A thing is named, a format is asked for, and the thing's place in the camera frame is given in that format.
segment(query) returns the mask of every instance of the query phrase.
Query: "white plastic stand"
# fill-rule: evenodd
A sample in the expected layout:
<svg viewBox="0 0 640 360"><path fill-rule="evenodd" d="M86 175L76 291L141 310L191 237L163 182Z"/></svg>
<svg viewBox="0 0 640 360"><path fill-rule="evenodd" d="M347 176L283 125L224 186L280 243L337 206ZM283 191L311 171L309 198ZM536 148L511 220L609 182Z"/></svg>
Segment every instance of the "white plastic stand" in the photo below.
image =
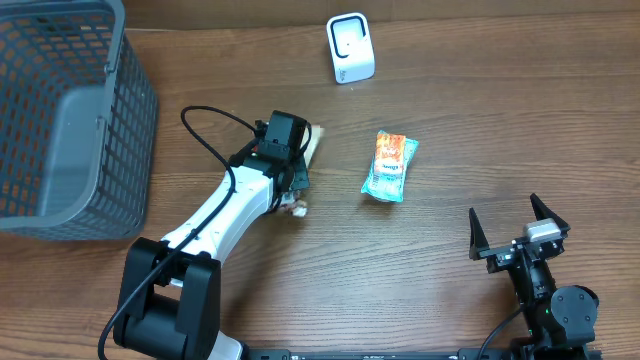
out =
<svg viewBox="0 0 640 360"><path fill-rule="evenodd" d="M360 13L332 17L327 23L331 59L339 84L368 79L376 71L367 18Z"/></svg>

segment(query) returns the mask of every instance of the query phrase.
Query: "wooden table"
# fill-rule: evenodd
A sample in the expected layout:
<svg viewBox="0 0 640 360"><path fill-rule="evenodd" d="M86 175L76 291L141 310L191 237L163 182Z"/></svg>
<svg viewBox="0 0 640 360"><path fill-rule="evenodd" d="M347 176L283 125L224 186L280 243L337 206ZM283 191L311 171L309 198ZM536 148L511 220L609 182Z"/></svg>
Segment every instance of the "wooden table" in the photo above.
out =
<svg viewBox="0 0 640 360"><path fill-rule="evenodd" d="M600 296L593 345L640 356L639 24L640 13L373 24L376 75L344 86L323 26L130 34L161 104L143 235L181 224L221 179L182 127L184 106L251 121L288 111L326 128L311 210L265 216L242 238L223 272L225 333L297 351L479 346L515 296L506 273L468 259L468 208L502 245L533 221L536 192L573 227L550 262L558 285ZM225 156L251 136L190 116ZM380 129L420 141L402 204L359 191ZM3 235L0 358L94 358L130 243ZM518 319L496 345L524 334ZM143 358L108 345L114 359Z"/></svg>

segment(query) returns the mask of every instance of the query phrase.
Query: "gray plastic basket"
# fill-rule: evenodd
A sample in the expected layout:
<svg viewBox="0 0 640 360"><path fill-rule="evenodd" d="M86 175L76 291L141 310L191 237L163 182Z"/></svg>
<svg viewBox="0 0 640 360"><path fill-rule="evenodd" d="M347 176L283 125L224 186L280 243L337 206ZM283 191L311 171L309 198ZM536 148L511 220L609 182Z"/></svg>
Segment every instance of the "gray plastic basket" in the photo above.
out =
<svg viewBox="0 0 640 360"><path fill-rule="evenodd" d="M0 230L142 228L158 101L119 0L0 1Z"/></svg>

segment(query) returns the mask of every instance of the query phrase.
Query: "basket handle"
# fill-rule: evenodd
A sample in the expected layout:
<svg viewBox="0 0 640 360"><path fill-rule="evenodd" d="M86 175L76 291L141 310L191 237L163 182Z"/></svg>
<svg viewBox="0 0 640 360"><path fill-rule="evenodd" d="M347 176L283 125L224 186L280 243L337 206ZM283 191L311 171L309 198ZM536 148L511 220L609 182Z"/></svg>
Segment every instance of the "basket handle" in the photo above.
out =
<svg viewBox="0 0 640 360"><path fill-rule="evenodd" d="M109 57L104 65L104 72L108 75L114 73L118 69L118 61L120 61L120 48L124 38L124 27L126 23L126 15L124 5L120 0L104 0L113 9L115 24L113 24L113 32L111 33L111 46L109 47Z"/></svg>

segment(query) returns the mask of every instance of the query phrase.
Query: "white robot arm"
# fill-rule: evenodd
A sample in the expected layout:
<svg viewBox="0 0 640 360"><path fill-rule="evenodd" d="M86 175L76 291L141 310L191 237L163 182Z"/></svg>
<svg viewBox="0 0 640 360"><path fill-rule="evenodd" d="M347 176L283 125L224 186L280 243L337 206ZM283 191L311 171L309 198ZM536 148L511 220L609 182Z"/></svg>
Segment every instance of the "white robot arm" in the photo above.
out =
<svg viewBox="0 0 640 360"><path fill-rule="evenodd" d="M211 258L224 261L238 243L249 225L260 215L267 212L273 198L273 179L262 172L241 166L235 168L236 191L220 213L192 240L182 251L197 255L201 252L211 254ZM229 173L209 199L182 226L165 235L162 240L169 241L169 247L175 248L200 224L225 197L231 186ZM182 287L182 280L171 279L171 284ZM209 360L239 360L242 344L222 332L218 332Z"/></svg>
<svg viewBox="0 0 640 360"><path fill-rule="evenodd" d="M274 199L309 186L303 157L309 141L302 145L305 128L310 140L311 127L306 120L274 111L268 125L258 124L256 140L231 157L235 191L226 204L223 201L232 186L229 172L179 228L160 242L140 238L131 246L119 307L132 296L134 300L115 322L113 336L118 345L164 359L241 358L242 344L219 330L220 270L249 225L278 206L280 201ZM224 206L210 219L221 204ZM180 300L155 294L154 284L135 293L142 279L169 254L176 260L161 272L155 285L182 287Z"/></svg>

